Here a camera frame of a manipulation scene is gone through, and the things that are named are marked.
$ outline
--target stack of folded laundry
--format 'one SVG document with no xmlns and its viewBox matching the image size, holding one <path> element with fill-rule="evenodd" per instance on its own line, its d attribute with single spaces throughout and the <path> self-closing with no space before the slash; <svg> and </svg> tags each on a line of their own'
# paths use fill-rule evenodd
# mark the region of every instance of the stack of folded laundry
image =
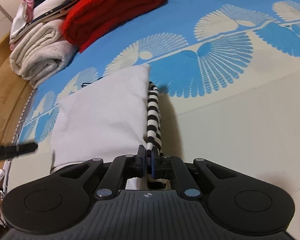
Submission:
<svg viewBox="0 0 300 240">
<path fill-rule="evenodd" d="M 37 88 L 118 25 L 165 0 L 22 0 L 10 32 L 12 70 Z"/>
</svg>

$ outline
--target black and white striped towel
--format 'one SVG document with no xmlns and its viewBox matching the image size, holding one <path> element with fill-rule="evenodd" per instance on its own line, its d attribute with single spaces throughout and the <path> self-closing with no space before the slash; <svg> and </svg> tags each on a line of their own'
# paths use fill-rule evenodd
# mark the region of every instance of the black and white striped towel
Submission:
<svg viewBox="0 0 300 240">
<path fill-rule="evenodd" d="M 148 90 L 148 119 L 147 119 L 147 156 L 151 157 L 153 146 L 156 146 L 161 152 L 161 130 L 160 130 L 160 111 L 158 106 L 158 88 L 149 83 Z"/>
</svg>

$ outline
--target pink fabric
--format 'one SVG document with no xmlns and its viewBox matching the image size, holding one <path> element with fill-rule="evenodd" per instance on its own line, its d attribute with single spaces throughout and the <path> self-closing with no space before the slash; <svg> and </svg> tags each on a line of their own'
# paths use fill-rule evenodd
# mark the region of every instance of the pink fabric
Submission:
<svg viewBox="0 0 300 240">
<path fill-rule="evenodd" d="M 33 19 L 34 0 L 23 0 L 23 1 L 27 3 L 27 9 L 26 9 L 27 20 L 26 20 L 26 22 L 28 23 L 28 22 L 32 21 L 32 19 Z"/>
<path fill-rule="evenodd" d="M 16 46 L 15 46 L 14 43 L 10 45 L 10 50 L 11 50 L 11 51 L 13 51 L 15 48 L 16 48 Z"/>
</svg>

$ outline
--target circular pad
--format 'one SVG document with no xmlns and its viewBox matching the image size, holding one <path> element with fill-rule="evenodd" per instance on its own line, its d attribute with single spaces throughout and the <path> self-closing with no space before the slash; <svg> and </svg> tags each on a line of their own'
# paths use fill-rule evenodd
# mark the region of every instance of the circular pad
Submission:
<svg viewBox="0 0 300 240">
<path fill-rule="evenodd" d="M 30 193 L 25 199 L 27 208 L 45 212 L 57 208 L 62 202 L 62 197 L 59 193 L 51 190 L 39 190 Z"/>
<path fill-rule="evenodd" d="M 234 199 L 240 208 L 251 212 L 265 211 L 272 204 L 272 199 L 266 193 L 257 190 L 240 192 Z"/>
</svg>

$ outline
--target bed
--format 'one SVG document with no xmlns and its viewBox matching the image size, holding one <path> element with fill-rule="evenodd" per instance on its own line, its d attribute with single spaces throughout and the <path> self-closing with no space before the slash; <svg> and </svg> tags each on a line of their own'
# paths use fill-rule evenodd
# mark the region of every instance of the bed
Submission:
<svg viewBox="0 0 300 240">
<path fill-rule="evenodd" d="M 161 92 L 163 152 L 282 187 L 296 203 L 288 232 L 300 239 L 300 0 L 168 0 L 40 85 L 18 140 L 48 153 L 59 100 L 142 63 Z"/>
</svg>

